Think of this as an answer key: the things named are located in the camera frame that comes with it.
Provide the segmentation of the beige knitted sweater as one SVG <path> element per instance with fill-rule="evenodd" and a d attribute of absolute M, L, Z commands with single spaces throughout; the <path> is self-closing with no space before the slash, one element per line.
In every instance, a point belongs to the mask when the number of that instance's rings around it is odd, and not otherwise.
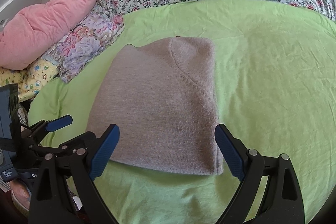
<path fill-rule="evenodd" d="M 91 108 L 87 130 L 115 124 L 111 160 L 162 172 L 219 175 L 223 157 L 214 132 L 215 46 L 175 37 L 124 46 L 114 57 Z"/>

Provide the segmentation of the plaid cloth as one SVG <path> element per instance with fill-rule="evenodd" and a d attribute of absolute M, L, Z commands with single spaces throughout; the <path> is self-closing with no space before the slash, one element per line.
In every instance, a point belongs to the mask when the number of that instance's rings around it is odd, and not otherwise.
<path fill-rule="evenodd" d="M 21 103 L 18 104 L 17 114 L 21 124 L 21 131 L 25 131 L 26 127 L 28 126 L 27 111 Z"/>

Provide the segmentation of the yellow cartoon print cloth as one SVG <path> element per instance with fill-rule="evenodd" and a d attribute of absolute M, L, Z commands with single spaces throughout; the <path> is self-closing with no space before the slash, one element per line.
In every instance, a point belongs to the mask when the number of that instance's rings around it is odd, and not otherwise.
<path fill-rule="evenodd" d="M 18 84 L 19 102 L 24 102 L 33 99 L 57 75 L 57 66 L 40 58 L 21 71 L 1 68 L 1 86 Z"/>

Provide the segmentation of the pastel floral pillow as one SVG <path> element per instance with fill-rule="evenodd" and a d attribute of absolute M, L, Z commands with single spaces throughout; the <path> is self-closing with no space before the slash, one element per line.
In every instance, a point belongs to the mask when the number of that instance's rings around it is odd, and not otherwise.
<path fill-rule="evenodd" d="M 68 83 L 112 45 L 124 27 L 121 15 L 110 14 L 97 4 L 42 58 L 55 65 L 62 81 Z"/>

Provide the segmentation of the pink quilt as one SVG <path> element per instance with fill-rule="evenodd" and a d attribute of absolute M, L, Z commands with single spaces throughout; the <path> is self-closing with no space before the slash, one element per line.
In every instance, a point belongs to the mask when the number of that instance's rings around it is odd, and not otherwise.
<path fill-rule="evenodd" d="M 96 0 L 50 0 L 21 9 L 1 31 L 1 67 L 15 71 L 28 67 L 95 4 Z"/>

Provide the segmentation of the green bed sheet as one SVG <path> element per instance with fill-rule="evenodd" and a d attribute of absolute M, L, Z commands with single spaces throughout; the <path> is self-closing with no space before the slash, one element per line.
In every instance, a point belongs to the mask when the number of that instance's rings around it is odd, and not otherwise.
<path fill-rule="evenodd" d="M 33 99 L 29 124 L 71 115 L 43 140 L 85 131 L 106 70 L 126 44 L 172 36 L 211 39 L 219 120 L 248 148 L 289 155 L 311 221 L 335 187 L 335 23 L 304 8 L 255 0 L 204 0 L 126 14 L 118 39 L 71 82 L 55 78 Z M 215 223 L 238 180 L 156 172 L 110 162 L 95 184 L 120 223 Z"/>

